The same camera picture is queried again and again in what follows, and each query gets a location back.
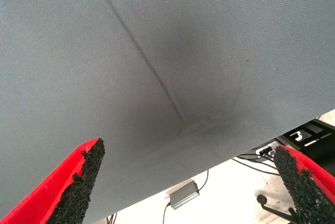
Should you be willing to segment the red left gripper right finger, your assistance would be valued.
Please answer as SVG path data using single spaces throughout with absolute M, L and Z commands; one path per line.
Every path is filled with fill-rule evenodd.
M 279 145 L 275 166 L 300 223 L 334 223 L 334 176 L 303 153 Z

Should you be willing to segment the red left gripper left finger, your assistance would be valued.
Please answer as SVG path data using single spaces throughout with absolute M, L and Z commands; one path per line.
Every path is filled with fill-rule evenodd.
M 96 138 L 74 149 L 1 223 L 82 223 L 105 155 Z

